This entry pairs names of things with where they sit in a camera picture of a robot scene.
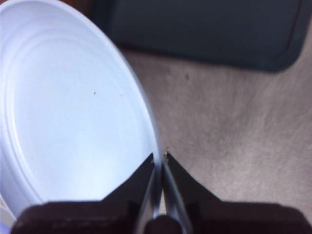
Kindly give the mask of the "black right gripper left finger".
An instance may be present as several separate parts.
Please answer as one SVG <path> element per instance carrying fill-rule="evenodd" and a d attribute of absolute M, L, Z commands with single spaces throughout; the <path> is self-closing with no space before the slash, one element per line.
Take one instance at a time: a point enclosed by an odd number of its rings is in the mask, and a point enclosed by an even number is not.
<path fill-rule="evenodd" d="M 142 234 L 154 216 L 155 165 L 149 155 L 100 201 L 49 202 L 27 208 L 13 234 Z"/>

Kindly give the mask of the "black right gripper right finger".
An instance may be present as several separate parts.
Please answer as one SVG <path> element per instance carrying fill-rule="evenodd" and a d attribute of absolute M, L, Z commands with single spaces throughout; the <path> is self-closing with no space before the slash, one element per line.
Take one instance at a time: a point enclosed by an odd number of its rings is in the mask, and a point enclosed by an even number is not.
<path fill-rule="evenodd" d="M 185 234 L 310 234 L 298 209 L 276 203 L 224 201 L 197 182 L 170 154 L 162 179 L 167 214 Z"/>

